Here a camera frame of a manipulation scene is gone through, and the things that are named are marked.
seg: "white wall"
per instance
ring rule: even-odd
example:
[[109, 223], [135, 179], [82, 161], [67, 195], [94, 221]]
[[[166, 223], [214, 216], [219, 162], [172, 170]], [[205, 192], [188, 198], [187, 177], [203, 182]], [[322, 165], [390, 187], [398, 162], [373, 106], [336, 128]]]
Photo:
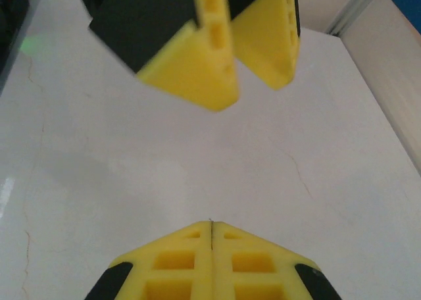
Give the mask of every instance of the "white wall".
[[421, 37], [391, 0], [373, 0], [343, 42], [421, 171]]
[[299, 0], [303, 27], [325, 32], [349, 0]]

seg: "green light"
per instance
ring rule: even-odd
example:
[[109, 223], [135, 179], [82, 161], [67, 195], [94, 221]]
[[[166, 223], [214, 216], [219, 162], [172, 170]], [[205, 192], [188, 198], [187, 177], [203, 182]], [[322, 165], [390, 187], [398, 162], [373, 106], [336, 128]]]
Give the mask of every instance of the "green light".
[[20, 50], [25, 55], [35, 55], [42, 48], [41, 36], [27, 36], [20, 45]]

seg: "crack in surface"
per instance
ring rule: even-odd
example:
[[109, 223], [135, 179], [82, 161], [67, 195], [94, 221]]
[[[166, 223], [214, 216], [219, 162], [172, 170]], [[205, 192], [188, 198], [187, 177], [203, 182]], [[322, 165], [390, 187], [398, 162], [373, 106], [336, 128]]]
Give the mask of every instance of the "crack in surface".
[[25, 269], [24, 269], [24, 273], [25, 273], [25, 278], [24, 278], [24, 282], [22, 283], [22, 291], [25, 293], [25, 298], [29, 299], [29, 294], [28, 291], [26, 290], [26, 282], [28, 281], [28, 276], [29, 276], [29, 272], [28, 272], [28, 268], [29, 268], [29, 252], [30, 252], [30, 246], [31, 246], [31, 235], [29, 234], [29, 232], [27, 230], [25, 230], [26, 233], [26, 237], [27, 237], [27, 244], [26, 244], [26, 265], [25, 265]]
[[285, 151], [284, 149], [280, 149], [280, 150], [281, 150], [281, 152], [282, 152], [282, 153], [284, 153], [285, 155], [287, 155], [287, 156], [291, 159], [291, 161], [293, 161], [293, 162], [294, 162], [295, 169], [296, 169], [296, 171], [297, 171], [297, 173], [298, 173], [298, 177], [299, 177], [299, 179], [300, 179], [300, 182], [301, 182], [301, 183], [302, 183], [302, 185], [304, 186], [304, 188], [305, 188], [305, 190], [306, 190], [307, 194], [310, 196], [310, 198], [311, 198], [311, 199], [314, 199], [313, 195], [312, 195], [312, 194], [311, 194], [311, 192], [310, 192], [309, 187], [307, 186], [306, 182], [304, 181], [304, 179], [303, 179], [303, 177], [302, 177], [302, 175], [301, 175], [301, 171], [300, 171], [300, 169], [299, 169], [299, 167], [298, 167], [298, 163], [297, 163], [297, 161], [294, 159], [294, 157], [293, 157], [291, 154], [289, 154], [289, 153], [288, 153], [287, 151]]
[[[44, 91], [45, 91], [45, 88], [43, 86], [39, 85], [38, 83], [36, 83], [32, 78], [32, 68], [33, 68], [33, 65], [34, 65], [34, 61], [31, 57], [28, 56], [28, 58], [29, 58], [29, 68], [28, 68], [27, 79], [33, 85], [38, 87], [41, 90], [41, 93], [43, 94]], [[29, 223], [28, 213], [27, 213], [27, 209], [26, 209], [26, 202], [27, 202], [27, 199], [28, 199], [28, 188], [29, 188], [29, 185], [31, 184], [31, 181], [32, 181], [32, 178], [33, 178], [33, 175], [34, 175], [34, 171], [35, 171], [35, 168], [38, 164], [38, 160], [39, 160], [39, 157], [41, 155], [42, 148], [43, 148], [43, 136], [44, 136], [44, 131], [45, 131], [45, 118], [46, 118], [45, 110], [46, 110], [47, 105], [48, 105], [47, 99], [44, 95], [43, 95], [43, 100], [44, 100], [43, 111], [42, 111], [43, 120], [42, 120], [42, 126], [41, 126], [41, 134], [39, 135], [39, 147], [38, 147], [37, 153], [35, 155], [34, 163], [31, 167], [31, 171], [29, 172], [29, 175], [28, 175], [28, 181], [26, 183], [23, 205], [22, 205], [23, 206], [22, 208], [23, 208], [24, 218], [25, 218], [25, 222], [26, 222], [26, 228], [24, 229], [24, 231], [25, 231], [25, 234], [26, 234], [26, 237], [27, 237], [27, 245], [26, 245], [26, 265], [25, 265], [25, 268], [24, 268], [25, 278], [24, 278], [24, 281], [22, 283], [21, 289], [24, 292], [25, 298], [27, 300], [29, 299], [29, 293], [28, 293], [28, 290], [26, 289], [26, 283], [27, 283], [28, 278], [29, 278], [30, 246], [31, 246], [31, 242], [33, 242], [33, 240], [31, 238], [31, 235], [30, 235], [30, 232], [29, 232], [29, 224], [30, 223]]]

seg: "white table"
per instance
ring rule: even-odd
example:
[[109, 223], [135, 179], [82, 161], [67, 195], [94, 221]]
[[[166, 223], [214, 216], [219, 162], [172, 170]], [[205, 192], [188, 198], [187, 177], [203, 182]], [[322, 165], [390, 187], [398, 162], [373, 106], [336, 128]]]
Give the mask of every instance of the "white table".
[[347, 299], [419, 299], [421, 178], [342, 42], [214, 114], [143, 86], [41, 0], [0, 97], [0, 298], [83, 299], [109, 262], [197, 220], [316, 261]]

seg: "square cutout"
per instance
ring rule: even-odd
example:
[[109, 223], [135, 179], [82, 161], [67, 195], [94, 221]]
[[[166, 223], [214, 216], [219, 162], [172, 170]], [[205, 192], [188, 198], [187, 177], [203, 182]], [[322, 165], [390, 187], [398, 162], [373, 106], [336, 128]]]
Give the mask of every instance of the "square cutout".
[[236, 285], [235, 300], [286, 300], [281, 286]]
[[200, 238], [200, 231], [194, 231], [186, 236], [186, 239], [198, 239]]
[[218, 0], [205, 0], [205, 10], [207, 12], [218, 12]]
[[233, 272], [275, 272], [274, 263], [268, 253], [237, 252], [232, 255]]
[[241, 239], [240, 236], [231, 232], [224, 233], [224, 239]]
[[210, 42], [215, 49], [225, 47], [224, 27], [219, 22], [213, 22], [209, 27]]
[[153, 264], [153, 269], [194, 269], [193, 251], [165, 251], [160, 253]]
[[190, 300], [189, 280], [149, 280], [141, 300]]

